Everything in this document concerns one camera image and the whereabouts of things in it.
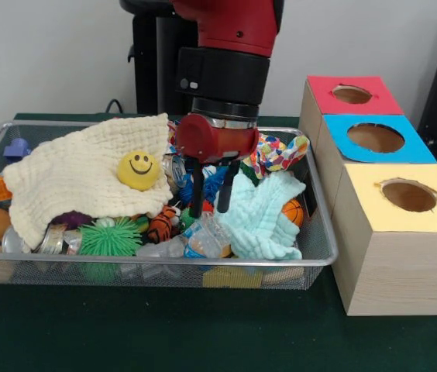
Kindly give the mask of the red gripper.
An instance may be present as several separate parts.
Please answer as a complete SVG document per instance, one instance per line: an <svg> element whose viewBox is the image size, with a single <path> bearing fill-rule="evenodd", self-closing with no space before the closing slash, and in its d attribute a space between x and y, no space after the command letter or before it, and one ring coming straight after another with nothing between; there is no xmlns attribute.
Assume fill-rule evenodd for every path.
<svg viewBox="0 0 437 372"><path fill-rule="evenodd" d="M234 177L239 171L239 161L248 157L259 139L256 121L217 119L190 113L177 125L176 146L193 163L192 217L200 217L203 204L204 175L201 163L232 161L225 172L218 195L217 210L227 212Z"/></svg>

